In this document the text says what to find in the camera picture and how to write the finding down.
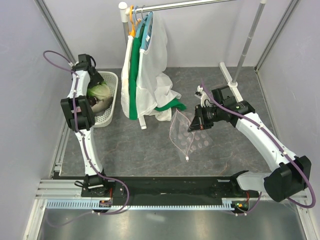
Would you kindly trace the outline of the clear pink-dotted zip bag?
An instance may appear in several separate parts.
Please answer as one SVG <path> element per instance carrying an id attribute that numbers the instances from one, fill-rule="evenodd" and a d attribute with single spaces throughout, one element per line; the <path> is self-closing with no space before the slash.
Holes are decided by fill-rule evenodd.
<path id="1" fill-rule="evenodd" d="M 203 151 L 213 144 L 212 138 L 205 130 L 188 132 L 192 119 L 191 113 L 176 110 L 170 122 L 169 139 L 184 162 L 189 162 L 191 154 Z"/>

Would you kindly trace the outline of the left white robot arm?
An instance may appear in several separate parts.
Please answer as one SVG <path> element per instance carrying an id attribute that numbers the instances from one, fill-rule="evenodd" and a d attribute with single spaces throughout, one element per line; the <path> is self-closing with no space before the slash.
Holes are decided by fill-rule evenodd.
<path id="1" fill-rule="evenodd" d="M 95 68 L 93 57 L 84 53 L 78 55 L 78 62 L 71 67 L 72 85 L 68 96 L 60 105 L 68 127 L 74 132 L 80 145 L 84 162 L 83 198 L 104 198 L 110 192 L 110 185 L 105 177 L 103 166 L 98 158 L 94 141 L 95 114 L 87 91 L 101 85 L 104 80 Z"/>

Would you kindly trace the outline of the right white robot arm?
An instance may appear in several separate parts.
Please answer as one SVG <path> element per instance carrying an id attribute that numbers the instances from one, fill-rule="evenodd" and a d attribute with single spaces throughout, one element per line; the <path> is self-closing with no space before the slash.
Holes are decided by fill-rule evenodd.
<path id="1" fill-rule="evenodd" d="M 235 174 L 235 181 L 229 184 L 233 196 L 240 197 L 246 191 L 265 192 L 275 202 L 282 202 L 309 189 L 311 199 L 315 200 L 309 181 L 312 166 L 309 158 L 297 156 L 285 147 L 249 102 L 238 101 L 228 86 L 209 91 L 199 85 L 195 96 L 200 104 L 195 106 L 189 132 L 208 130 L 221 121 L 230 123 L 253 144 L 270 169 L 268 173 L 244 170 Z"/>

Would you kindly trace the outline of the green plastic lettuce head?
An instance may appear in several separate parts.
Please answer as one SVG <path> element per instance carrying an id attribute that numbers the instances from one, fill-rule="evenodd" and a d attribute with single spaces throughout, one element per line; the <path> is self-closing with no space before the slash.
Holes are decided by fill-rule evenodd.
<path id="1" fill-rule="evenodd" d="M 103 100 L 111 97 L 111 90 L 106 83 L 98 84 L 87 90 L 89 97 L 95 97 L 99 100 Z"/>

